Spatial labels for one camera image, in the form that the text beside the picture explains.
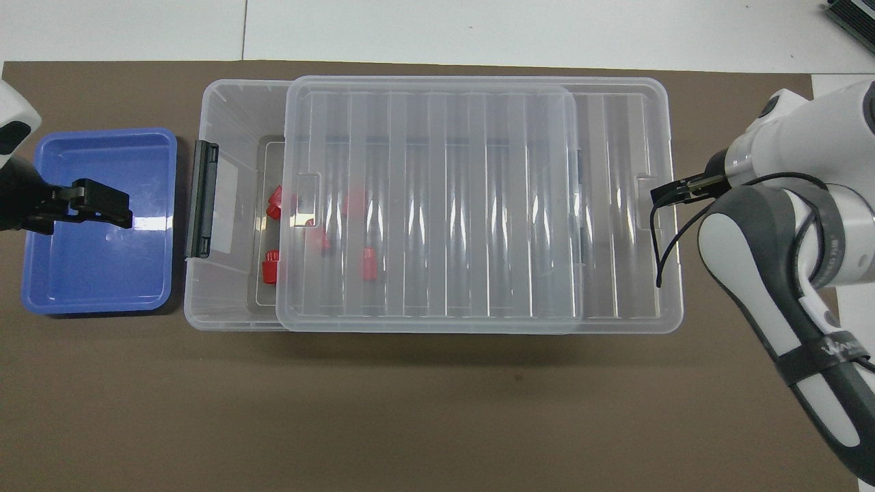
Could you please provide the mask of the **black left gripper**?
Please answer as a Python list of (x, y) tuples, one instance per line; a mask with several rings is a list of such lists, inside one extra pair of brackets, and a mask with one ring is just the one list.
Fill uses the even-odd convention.
[(54, 233), (54, 220), (42, 217), (44, 203), (52, 200), (56, 221), (102, 222), (118, 228), (133, 227), (128, 193), (91, 178), (71, 186), (48, 184), (34, 165), (12, 156), (1, 169), (1, 230), (27, 230), (44, 236)]

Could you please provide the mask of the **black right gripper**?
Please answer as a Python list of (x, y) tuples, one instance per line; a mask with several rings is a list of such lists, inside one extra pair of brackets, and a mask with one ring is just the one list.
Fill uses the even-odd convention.
[(674, 206), (691, 200), (718, 199), (727, 193), (731, 189), (725, 171), (727, 153), (726, 148), (714, 154), (700, 174), (653, 188), (650, 191), (652, 205)]

